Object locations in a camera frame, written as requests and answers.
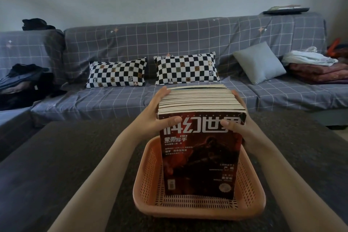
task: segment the hand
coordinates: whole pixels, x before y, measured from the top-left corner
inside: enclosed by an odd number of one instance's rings
[[[223,119],[220,121],[220,124],[226,129],[241,134],[245,140],[245,149],[254,154],[256,157],[262,156],[265,152],[273,150],[275,147],[274,144],[263,133],[254,120],[251,119],[243,99],[235,90],[232,90],[232,93],[247,111],[245,123],[244,125],[241,125],[237,124],[236,122]]]
[[[153,137],[160,130],[172,127],[182,121],[180,116],[172,116],[167,119],[157,119],[157,107],[163,97],[171,91],[166,86],[162,87],[152,98],[149,105],[129,125],[133,134],[137,134],[139,141]]]

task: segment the orange plastic basket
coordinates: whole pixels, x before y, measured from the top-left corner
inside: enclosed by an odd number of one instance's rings
[[[242,220],[260,215],[266,196],[243,147],[239,154],[233,200],[198,195],[164,194],[160,138],[151,139],[144,150],[133,187],[140,212],[155,217]]]

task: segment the checkered pillow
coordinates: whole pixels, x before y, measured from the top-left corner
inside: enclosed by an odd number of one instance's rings
[[[154,57],[157,67],[156,84],[220,81],[214,56],[215,52],[185,56],[156,56]]]
[[[142,86],[146,58],[122,63],[89,63],[89,78],[86,88],[110,86]]]

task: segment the coffee table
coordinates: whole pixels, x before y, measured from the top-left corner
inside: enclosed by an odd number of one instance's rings
[[[305,181],[348,223],[348,142],[302,111],[252,113]],[[52,122],[0,164],[0,231],[46,231],[133,118]],[[251,220],[154,218],[140,213],[132,189],[146,141],[129,163],[106,231],[289,231],[259,164],[267,197]]]

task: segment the red and black magazine cover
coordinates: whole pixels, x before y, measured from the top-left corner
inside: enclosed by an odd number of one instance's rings
[[[160,132],[166,195],[203,195],[233,199],[242,136],[227,129],[221,119],[243,124],[246,114],[184,112],[182,122]]]

